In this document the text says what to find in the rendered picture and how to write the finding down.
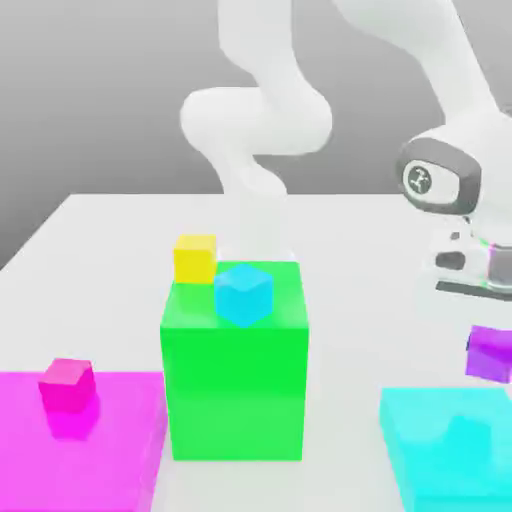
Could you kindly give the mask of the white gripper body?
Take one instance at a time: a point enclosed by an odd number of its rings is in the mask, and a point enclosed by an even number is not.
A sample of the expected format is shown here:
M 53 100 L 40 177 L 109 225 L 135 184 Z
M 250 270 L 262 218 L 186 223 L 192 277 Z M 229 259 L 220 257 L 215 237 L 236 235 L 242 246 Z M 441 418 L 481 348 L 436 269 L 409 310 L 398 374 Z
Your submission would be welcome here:
M 512 317 L 512 290 L 500 290 L 479 284 L 466 284 L 448 280 L 439 280 L 435 289 L 446 293 L 485 300 L 488 306 L 480 305 L 481 312 Z

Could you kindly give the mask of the small purple cube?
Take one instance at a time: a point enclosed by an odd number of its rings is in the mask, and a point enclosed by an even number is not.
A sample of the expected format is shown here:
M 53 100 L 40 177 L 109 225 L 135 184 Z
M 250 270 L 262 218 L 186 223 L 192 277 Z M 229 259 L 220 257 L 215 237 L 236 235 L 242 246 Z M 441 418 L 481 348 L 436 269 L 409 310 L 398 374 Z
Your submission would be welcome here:
M 512 330 L 474 325 L 466 350 L 467 375 L 503 384 L 512 383 Z

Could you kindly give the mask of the small cyan cube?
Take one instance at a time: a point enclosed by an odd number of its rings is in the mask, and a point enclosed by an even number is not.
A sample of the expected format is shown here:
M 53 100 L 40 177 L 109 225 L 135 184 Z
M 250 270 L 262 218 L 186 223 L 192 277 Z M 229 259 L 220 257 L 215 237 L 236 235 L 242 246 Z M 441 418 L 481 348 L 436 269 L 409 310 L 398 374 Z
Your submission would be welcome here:
M 249 327 L 273 312 L 273 276 L 248 263 L 237 264 L 214 278 L 214 307 L 219 317 Z

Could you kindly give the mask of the small yellow cube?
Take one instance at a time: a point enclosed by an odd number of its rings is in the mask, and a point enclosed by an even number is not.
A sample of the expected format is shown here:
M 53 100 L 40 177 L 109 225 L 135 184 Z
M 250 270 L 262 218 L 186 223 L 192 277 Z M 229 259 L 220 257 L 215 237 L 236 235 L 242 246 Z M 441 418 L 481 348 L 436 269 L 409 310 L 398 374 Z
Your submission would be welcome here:
M 179 284 L 212 284 L 217 268 L 216 236 L 182 234 L 173 249 L 174 280 Z

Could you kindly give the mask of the small pink cube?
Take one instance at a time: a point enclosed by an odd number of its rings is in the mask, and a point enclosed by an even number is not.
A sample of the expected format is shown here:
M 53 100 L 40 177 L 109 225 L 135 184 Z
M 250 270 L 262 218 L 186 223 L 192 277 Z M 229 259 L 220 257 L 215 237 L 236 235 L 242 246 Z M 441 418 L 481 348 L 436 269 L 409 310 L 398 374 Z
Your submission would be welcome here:
M 96 392 L 89 360 L 55 358 L 38 380 L 46 411 L 79 413 Z

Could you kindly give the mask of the large cyan box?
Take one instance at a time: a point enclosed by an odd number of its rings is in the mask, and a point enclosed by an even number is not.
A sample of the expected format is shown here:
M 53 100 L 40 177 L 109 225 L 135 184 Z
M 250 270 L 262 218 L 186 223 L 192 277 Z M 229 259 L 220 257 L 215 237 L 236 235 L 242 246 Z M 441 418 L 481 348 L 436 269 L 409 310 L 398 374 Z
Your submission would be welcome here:
M 512 512 L 512 398 L 385 388 L 379 421 L 404 512 Z

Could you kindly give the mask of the large green box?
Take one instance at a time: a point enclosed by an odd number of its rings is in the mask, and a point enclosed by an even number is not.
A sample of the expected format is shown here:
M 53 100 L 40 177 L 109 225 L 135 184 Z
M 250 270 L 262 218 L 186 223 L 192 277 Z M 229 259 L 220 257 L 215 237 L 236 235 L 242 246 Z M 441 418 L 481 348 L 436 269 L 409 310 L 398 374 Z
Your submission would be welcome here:
M 240 327 L 211 284 L 173 283 L 160 324 L 172 456 L 177 461 L 302 458 L 309 322 L 298 263 L 255 262 L 273 310 Z

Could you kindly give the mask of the large magenta box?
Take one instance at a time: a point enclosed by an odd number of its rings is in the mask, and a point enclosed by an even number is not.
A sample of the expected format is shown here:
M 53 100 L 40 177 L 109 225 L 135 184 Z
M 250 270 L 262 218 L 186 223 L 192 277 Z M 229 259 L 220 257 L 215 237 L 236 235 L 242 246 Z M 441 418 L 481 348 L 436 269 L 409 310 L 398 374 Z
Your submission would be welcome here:
M 99 372 L 78 414 L 34 372 L 0 373 L 0 512 L 150 512 L 167 429 L 159 372 Z

